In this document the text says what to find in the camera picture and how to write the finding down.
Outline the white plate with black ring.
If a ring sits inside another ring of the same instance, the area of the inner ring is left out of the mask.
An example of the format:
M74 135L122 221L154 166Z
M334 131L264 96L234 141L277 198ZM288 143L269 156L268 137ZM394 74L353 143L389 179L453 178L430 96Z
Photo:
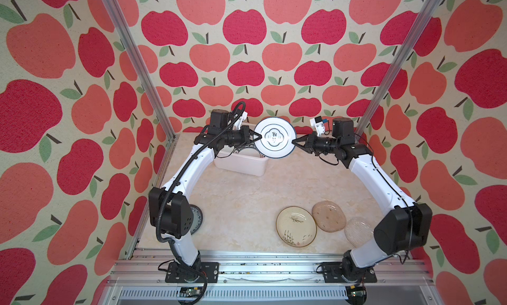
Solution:
M296 130L282 118L266 118L256 125L254 132L261 136L254 143L255 148L265 157L281 159L295 149L293 140L297 138Z

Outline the brown glass plate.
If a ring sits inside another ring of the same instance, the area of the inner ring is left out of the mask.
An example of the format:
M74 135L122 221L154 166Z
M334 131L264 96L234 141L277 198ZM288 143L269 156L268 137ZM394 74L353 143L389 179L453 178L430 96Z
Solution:
M347 224L343 210L331 201L316 203L312 208L312 216L317 226L324 232L342 231Z

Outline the cream plate with plant drawing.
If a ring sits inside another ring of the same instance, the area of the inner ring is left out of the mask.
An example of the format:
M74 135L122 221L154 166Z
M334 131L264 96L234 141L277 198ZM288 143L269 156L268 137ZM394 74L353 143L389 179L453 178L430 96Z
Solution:
M302 207L290 206L277 215L276 230L283 242L291 247L303 248L315 240L317 225L310 212Z

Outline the blue patterned plate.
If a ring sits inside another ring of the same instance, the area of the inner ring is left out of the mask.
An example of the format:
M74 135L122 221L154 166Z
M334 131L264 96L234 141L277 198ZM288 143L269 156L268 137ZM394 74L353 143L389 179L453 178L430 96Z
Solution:
M203 212L198 206L194 204L191 204L190 207L191 212L193 213L193 222L191 224L190 232L193 235L201 228L203 224Z

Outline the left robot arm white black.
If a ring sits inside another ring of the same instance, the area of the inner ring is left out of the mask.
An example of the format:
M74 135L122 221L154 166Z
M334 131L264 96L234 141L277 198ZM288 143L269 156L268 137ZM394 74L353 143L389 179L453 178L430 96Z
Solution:
M225 146L245 147L261 140L261 135L242 126L239 130L223 130L217 135L201 133L186 162L160 188L149 192L150 223L159 242L169 243L179 264L194 267L199 251L191 238L190 226L194 219L189 199L197 181Z

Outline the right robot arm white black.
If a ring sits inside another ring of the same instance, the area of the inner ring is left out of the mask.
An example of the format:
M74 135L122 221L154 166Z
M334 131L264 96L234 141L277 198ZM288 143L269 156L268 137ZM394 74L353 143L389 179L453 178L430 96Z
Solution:
M334 155L359 178L384 215L374 228L374 238L344 255L353 267L369 268L398 252L426 244L433 217L431 208L402 191L366 145L354 144L348 137L318 137L315 132L293 140L293 145L317 156Z

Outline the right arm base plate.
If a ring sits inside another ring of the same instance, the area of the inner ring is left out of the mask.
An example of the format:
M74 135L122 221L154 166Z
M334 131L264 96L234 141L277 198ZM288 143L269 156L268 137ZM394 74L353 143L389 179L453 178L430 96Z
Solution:
M323 262L316 268L326 283L377 283L373 268L359 269L341 262Z

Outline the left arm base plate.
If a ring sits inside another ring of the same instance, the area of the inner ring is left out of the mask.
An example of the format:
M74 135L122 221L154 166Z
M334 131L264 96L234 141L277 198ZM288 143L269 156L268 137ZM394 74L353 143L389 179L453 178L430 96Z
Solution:
M169 263L166 270L166 283L217 283L219 276L218 262L201 262L197 267L179 264L176 261Z

